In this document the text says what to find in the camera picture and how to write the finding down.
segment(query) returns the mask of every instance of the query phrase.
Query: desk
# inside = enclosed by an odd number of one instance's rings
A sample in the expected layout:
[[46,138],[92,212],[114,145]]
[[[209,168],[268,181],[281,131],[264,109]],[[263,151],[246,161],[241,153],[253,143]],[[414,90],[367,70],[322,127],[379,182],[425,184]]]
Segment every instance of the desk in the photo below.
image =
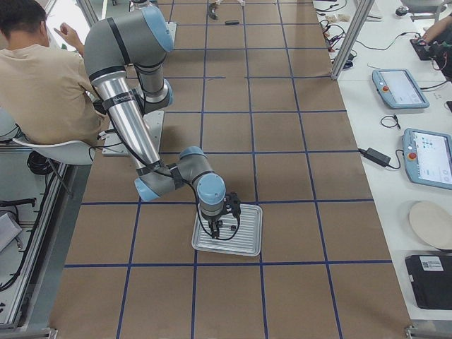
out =
[[[398,7],[394,1],[377,2],[384,21],[366,22],[359,34],[359,41],[370,47],[386,47],[397,34],[415,30],[408,17],[399,19],[393,14]],[[406,114],[406,111],[387,108],[371,81],[372,68],[368,67],[367,63],[379,68],[409,69],[420,87],[444,81],[442,73],[432,70],[429,61],[420,61],[417,58],[408,42],[411,37],[412,35],[399,37],[386,51],[365,49],[362,45],[355,44],[354,50],[358,53],[358,57],[353,61],[355,66],[343,71],[338,81],[358,147],[371,147],[387,154],[392,158],[392,165],[396,165],[394,152],[402,147],[401,136],[404,129],[411,127],[452,133],[452,113],[444,105],[452,98],[450,83],[424,92],[430,107],[419,109],[415,114]],[[398,115],[402,130],[387,129],[379,123],[384,115],[394,113]],[[411,183],[403,164],[400,170],[394,171],[383,169],[364,158],[362,162],[410,318],[451,320],[452,311],[417,307],[404,262],[405,257],[411,254],[430,251],[438,253],[437,249],[425,244],[412,231],[408,220],[410,208],[417,201],[432,201],[452,213],[451,192]]]

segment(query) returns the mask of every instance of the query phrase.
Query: man's hand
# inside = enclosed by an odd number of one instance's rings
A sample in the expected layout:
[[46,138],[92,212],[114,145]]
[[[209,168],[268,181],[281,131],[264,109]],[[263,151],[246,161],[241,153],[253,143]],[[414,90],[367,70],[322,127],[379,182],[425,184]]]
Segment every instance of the man's hand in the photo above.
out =
[[80,55],[83,56],[85,46],[83,46],[82,42],[80,41],[77,31],[74,30],[67,23],[62,23],[59,26],[59,29],[60,30],[54,28],[54,31],[58,33],[58,35],[62,37],[65,42],[67,42],[69,45],[77,49],[78,53],[80,53]]

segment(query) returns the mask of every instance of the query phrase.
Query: grid floor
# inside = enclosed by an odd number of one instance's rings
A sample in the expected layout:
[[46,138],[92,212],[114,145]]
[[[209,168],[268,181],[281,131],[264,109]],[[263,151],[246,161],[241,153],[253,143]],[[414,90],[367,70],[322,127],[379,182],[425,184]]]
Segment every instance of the grid floor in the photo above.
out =
[[159,4],[178,22],[162,158],[202,147],[228,190],[262,207],[262,251],[194,251],[191,191],[141,202],[130,160],[98,155],[52,312],[59,338],[404,338],[410,320],[312,2],[225,1],[218,21],[206,0]]

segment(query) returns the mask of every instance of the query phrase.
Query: man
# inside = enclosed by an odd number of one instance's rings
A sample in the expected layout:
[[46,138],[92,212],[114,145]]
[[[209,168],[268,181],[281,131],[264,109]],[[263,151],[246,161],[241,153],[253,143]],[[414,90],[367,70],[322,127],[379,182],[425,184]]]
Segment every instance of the man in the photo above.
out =
[[[49,48],[45,10],[35,0],[0,0],[0,105],[32,143],[81,140],[97,145],[101,118],[83,59]],[[83,56],[83,44],[66,24],[57,31]]]
[[[431,26],[425,34],[418,40],[418,44],[452,44],[452,14],[442,18]],[[452,47],[431,47],[436,58],[436,62],[443,74],[452,78]]]

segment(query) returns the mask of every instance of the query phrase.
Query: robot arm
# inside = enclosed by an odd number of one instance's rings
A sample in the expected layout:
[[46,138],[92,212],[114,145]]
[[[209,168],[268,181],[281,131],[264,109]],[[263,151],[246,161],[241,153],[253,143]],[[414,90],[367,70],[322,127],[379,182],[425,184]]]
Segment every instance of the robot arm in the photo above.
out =
[[[163,15],[157,7],[148,6],[94,24],[85,42],[85,67],[136,166],[139,178],[135,185],[140,197],[150,201],[190,184],[211,237],[218,239],[222,215],[233,213],[239,220],[237,195],[226,194],[224,181],[198,147],[187,148],[177,163],[165,166],[143,120],[145,113],[172,102],[171,87],[162,74],[162,63],[172,49]],[[124,65],[128,64],[137,71],[137,90],[127,85]]]

